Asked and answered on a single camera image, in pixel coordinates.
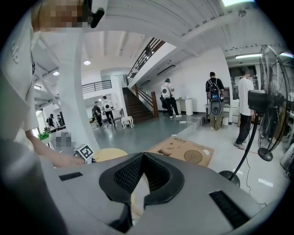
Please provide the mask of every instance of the white stool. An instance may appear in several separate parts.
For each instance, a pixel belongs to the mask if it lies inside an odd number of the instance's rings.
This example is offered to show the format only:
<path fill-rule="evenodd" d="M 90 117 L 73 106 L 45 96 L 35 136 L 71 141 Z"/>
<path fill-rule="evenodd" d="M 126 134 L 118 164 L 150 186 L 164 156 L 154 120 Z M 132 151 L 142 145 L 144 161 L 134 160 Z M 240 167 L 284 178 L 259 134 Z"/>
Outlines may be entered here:
<path fill-rule="evenodd" d="M 127 124 L 130 125 L 130 127 L 134 127 L 134 120 L 132 116 L 124 117 L 121 119 L 121 124 L 123 125 L 123 129 L 126 127 Z"/>

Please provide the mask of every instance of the white pillar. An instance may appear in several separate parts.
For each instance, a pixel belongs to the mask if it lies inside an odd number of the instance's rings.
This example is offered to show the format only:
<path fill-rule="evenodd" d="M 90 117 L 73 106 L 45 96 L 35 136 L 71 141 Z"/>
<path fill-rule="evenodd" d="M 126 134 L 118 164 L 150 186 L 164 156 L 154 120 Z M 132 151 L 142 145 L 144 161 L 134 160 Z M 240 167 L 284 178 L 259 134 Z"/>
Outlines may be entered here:
<path fill-rule="evenodd" d="M 121 81 L 117 76 L 110 76 L 110 79 L 111 79 L 111 86 L 113 88 L 113 91 L 116 93 L 119 99 L 119 103 L 121 107 L 123 108 L 124 116 L 127 117 L 128 113 L 127 113 L 127 109 L 124 102 L 124 94 L 123 94 Z"/>
<path fill-rule="evenodd" d="M 61 109 L 72 142 L 87 144 L 95 151 L 99 145 L 89 123 L 81 85 L 81 55 L 84 40 L 82 29 L 67 32 L 59 67 Z"/>

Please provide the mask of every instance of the fan stand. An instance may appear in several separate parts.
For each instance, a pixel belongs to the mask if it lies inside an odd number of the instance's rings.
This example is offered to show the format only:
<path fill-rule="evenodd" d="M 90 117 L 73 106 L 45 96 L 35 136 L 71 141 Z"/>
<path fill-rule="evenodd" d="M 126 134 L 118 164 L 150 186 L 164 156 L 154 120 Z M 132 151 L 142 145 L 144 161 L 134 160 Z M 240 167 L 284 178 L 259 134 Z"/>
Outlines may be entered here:
<path fill-rule="evenodd" d="M 229 181 L 233 182 L 234 184 L 236 184 L 238 187 L 240 187 L 240 179 L 239 177 L 236 175 L 238 170 L 240 169 L 240 167 L 242 166 L 243 162 L 245 161 L 249 150 L 251 148 L 256 130 L 257 130 L 257 125 L 258 125 L 258 119 L 259 119 L 260 114 L 258 112 L 255 112 L 255 119 L 254 119 L 254 125 L 253 125 L 253 129 L 252 129 L 252 134 L 249 140 L 249 143 L 245 149 L 245 153 L 239 163 L 239 165 L 237 166 L 236 170 L 234 172 L 232 171 L 221 171 L 219 172 L 220 175 L 222 175 L 223 177 L 227 178 Z"/>

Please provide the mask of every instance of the fan base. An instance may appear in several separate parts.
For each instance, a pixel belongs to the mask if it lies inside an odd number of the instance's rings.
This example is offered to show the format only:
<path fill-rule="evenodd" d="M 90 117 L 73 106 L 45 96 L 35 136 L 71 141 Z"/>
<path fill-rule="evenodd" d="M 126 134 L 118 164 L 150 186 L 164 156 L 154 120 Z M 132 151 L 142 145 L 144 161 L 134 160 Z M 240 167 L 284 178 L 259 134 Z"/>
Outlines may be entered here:
<path fill-rule="evenodd" d="M 221 171 L 219 172 L 220 175 L 222 175 L 223 177 L 225 177 L 226 179 L 229 179 L 231 177 L 231 175 L 233 174 L 232 171 Z M 234 177 L 231 180 L 232 183 L 234 183 L 235 185 L 237 185 L 238 187 L 240 187 L 240 180 L 238 178 L 237 175 L 234 175 Z"/>
<path fill-rule="evenodd" d="M 270 162 L 273 159 L 272 153 L 266 148 L 260 148 L 257 152 L 258 155 L 267 162 Z"/>

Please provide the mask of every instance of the man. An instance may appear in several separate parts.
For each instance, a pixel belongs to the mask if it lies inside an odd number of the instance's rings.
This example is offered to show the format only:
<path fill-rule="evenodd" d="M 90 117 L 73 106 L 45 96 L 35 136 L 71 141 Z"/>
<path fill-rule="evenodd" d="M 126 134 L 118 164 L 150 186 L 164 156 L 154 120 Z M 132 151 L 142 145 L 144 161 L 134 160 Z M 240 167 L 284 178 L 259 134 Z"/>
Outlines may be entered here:
<path fill-rule="evenodd" d="M 221 96 L 220 96 L 221 112 L 220 112 L 220 114 L 218 116 L 214 116 L 214 115 L 212 115 L 211 112 L 209 112 L 210 128 L 218 130 L 218 129 L 221 128 L 221 121 L 222 121 L 222 116 L 223 116 L 222 108 L 223 108 L 223 105 L 224 105 L 223 92 L 224 92 L 225 88 L 224 88 L 224 85 L 222 84 L 222 81 L 219 78 L 215 77 L 214 72 L 210 72 L 209 76 L 210 76 L 210 79 L 207 80 L 206 85 L 205 85 L 205 87 L 206 87 L 206 95 L 208 96 L 209 89 L 210 89 L 212 84 L 215 84 L 220 89 L 220 93 L 221 93 Z"/>
<path fill-rule="evenodd" d="M 57 121 L 58 121 L 59 126 L 62 127 L 63 126 L 63 122 L 62 122 L 62 119 L 61 119 L 61 117 L 60 117 L 59 114 L 57 115 Z"/>
<path fill-rule="evenodd" d="M 249 109 L 248 106 L 248 91 L 254 90 L 253 83 L 248 79 L 250 77 L 249 69 L 247 66 L 242 67 L 241 70 L 242 78 L 239 81 L 238 92 L 239 92 L 239 112 L 240 112 L 240 132 L 239 136 L 234 143 L 239 149 L 245 149 L 242 143 L 246 143 L 247 136 L 250 131 L 251 118 L 253 117 L 253 110 Z"/>
<path fill-rule="evenodd" d="M 50 114 L 50 116 L 46 119 L 46 124 L 49 130 L 51 127 L 55 128 L 55 125 L 53 122 L 53 114 Z"/>
<path fill-rule="evenodd" d="M 0 113 L 20 114 L 16 115 L 17 118 L 2 115 L 0 139 L 26 145 L 38 155 L 49 158 L 55 167 L 75 166 L 85 162 L 80 157 L 50 149 L 32 133 L 32 129 L 39 126 L 34 108 L 35 71 L 31 56 L 33 32 L 71 26 L 71 23 L 82 18 L 82 5 L 81 0 L 39 2 L 15 26 L 0 53 L 0 101 L 9 100 L 1 103 Z"/>
<path fill-rule="evenodd" d="M 97 123 L 99 124 L 99 126 L 102 126 L 101 109 L 99 108 L 97 101 L 95 101 L 95 103 L 94 103 L 93 112 L 94 112 L 94 115 L 96 117 Z"/>
<path fill-rule="evenodd" d="M 102 109 L 104 110 L 107 120 L 109 122 L 109 124 L 112 126 L 111 120 L 109 118 L 109 115 L 111 116 L 112 120 L 113 120 L 113 114 L 112 114 L 112 104 L 111 102 L 107 99 L 106 95 L 103 96 L 103 100 L 102 100 Z"/>
<path fill-rule="evenodd" d="M 167 88 L 168 89 L 168 93 L 169 95 L 167 97 L 164 97 L 163 95 L 163 90 Z M 170 83 L 170 79 L 167 78 L 165 81 L 164 81 L 164 84 L 161 86 L 161 95 L 163 95 L 163 97 L 165 98 L 165 102 L 166 102 L 166 105 L 167 105 L 167 111 L 169 112 L 169 115 L 170 115 L 170 119 L 173 118 L 173 113 L 171 111 L 171 108 L 170 108 L 170 105 L 172 105 L 172 107 L 174 108 L 174 111 L 175 111 L 175 117 L 176 118 L 180 118 L 182 115 L 179 115 L 178 113 L 178 108 L 176 106 L 176 101 L 175 101 L 175 98 L 173 97 L 173 92 L 175 91 L 174 87 L 172 86 L 172 84 Z"/>

